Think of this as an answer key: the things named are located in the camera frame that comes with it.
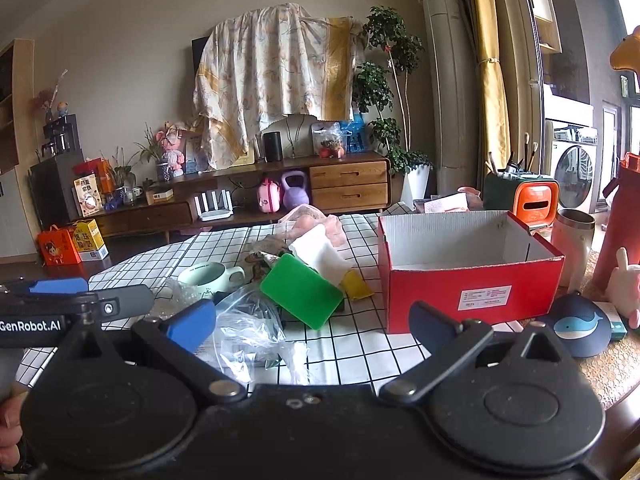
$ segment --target wooden drawer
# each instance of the wooden drawer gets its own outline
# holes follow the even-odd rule
[[[358,162],[309,168],[311,188],[356,186],[356,184],[384,184],[387,180],[386,162]]]
[[[188,203],[176,202],[133,209],[123,208],[94,218],[102,236],[113,236],[130,232],[175,229],[177,226],[191,223],[191,212]]]
[[[384,207],[388,200],[386,184],[312,189],[311,194],[313,205],[323,211]]]

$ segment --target white router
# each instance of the white router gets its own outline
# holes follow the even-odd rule
[[[234,206],[231,203],[231,193],[226,189],[205,191],[201,195],[196,195],[196,210],[198,218],[203,222],[211,220],[221,220],[229,218],[234,213]]]

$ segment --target human hand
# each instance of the human hand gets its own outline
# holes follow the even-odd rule
[[[28,388],[20,383],[11,386],[11,395],[0,404],[0,465],[11,469],[20,462],[18,442],[22,437],[20,409],[27,396]]]

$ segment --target potted plant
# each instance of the potted plant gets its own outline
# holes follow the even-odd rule
[[[126,187],[134,187],[136,185],[136,174],[131,170],[133,164],[131,161],[138,154],[134,153],[125,161],[124,148],[116,147],[116,155],[111,157],[111,178],[113,179],[115,191],[114,194],[119,200],[127,201]]]
[[[423,152],[411,149],[411,114],[407,99],[408,77],[418,67],[418,54],[424,47],[417,36],[407,33],[404,20],[390,7],[371,7],[363,32],[367,36],[369,49],[384,51],[389,69],[371,61],[357,66],[353,80],[353,101],[361,113],[368,112],[370,107],[378,112],[378,118],[369,123],[370,137],[376,149],[388,157],[389,173],[402,178],[400,200],[413,206],[413,200],[424,198],[431,168]],[[402,129],[394,118],[382,115],[385,108],[391,110],[393,107],[394,96],[386,79],[389,74],[398,92]],[[403,92],[400,75],[404,75]]]
[[[156,163],[156,174],[160,182],[169,182],[171,178],[169,163],[164,161],[164,147],[162,146],[162,136],[154,135],[148,124],[145,123],[145,144],[136,142],[140,148],[140,162],[146,158],[147,162],[153,159]]]

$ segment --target washing machine door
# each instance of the washing machine door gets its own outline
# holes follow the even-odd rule
[[[578,208],[590,197],[593,187],[593,163],[582,146],[567,148],[558,160],[554,179],[560,187],[562,207]]]

